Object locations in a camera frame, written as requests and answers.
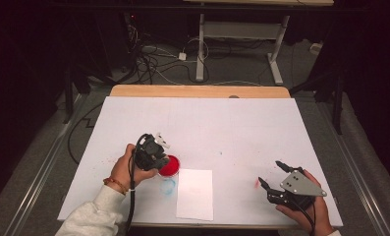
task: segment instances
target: white paper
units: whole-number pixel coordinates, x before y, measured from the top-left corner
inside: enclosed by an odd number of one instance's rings
[[[211,170],[180,170],[176,216],[213,220]]]

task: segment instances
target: red ball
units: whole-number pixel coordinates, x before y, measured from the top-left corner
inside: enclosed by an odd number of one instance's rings
[[[179,172],[180,169],[180,161],[174,155],[168,155],[170,161],[161,168],[158,173],[163,177],[172,177]]]

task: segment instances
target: table leg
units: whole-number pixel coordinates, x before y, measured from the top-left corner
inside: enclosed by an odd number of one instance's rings
[[[287,24],[289,23],[290,16],[285,16],[283,18],[283,23],[280,26],[280,29],[278,30],[277,33],[277,38],[275,41],[275,48],[273,53],[268,53],[268,63],[270,64],[271,72],[273,74],[274,82],[277,86],[282,86],[283,85],[283,79],[281,78],[280,70],[278,69],[277,66],[277,55],[278,52],[280,51],[281,43],[283,42],[284,38],[284,33],[286,32],[287,29]]]

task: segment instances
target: small white object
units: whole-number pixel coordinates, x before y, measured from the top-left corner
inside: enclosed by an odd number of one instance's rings
[[[160,136],[160,133],[157,133],[155,135],[155,142],[160,145],[160,146],[163,146],[165,148],[170,148],[169,145],[166,144],[166,142],[164,141],[164,139]]]
[[[186,53],[184,52],[179,53],[179,60],[186,61]]]

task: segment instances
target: desk leg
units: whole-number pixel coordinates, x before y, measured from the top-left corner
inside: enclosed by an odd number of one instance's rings
[[[283,42],[284,38],[284,33],[286,32],[287,29],[287,24],[289,23],[290,16],[285,16],[283,18],[283,23],[280,26],[280,29],[278,30],[277,33],[277,39],[275,41],[275,48],[273,53],[268,53],[268,63],[270,64],[271,72],[273,74],[274,82],[277,86],[282,86],[283,85],[283,79],[281,78],[280,70],[278,69],[277,66],[277,55],[278,52],[280,51],[281,43]]]
[[[203,27],[204,27],[204,14],[200,14],[200,22],[198,29],[198,55],[197,55],[197,67],[195,70],[195,80],[197,82],[203,81],[203,63],[204,63],[204,53],[203,53]]]

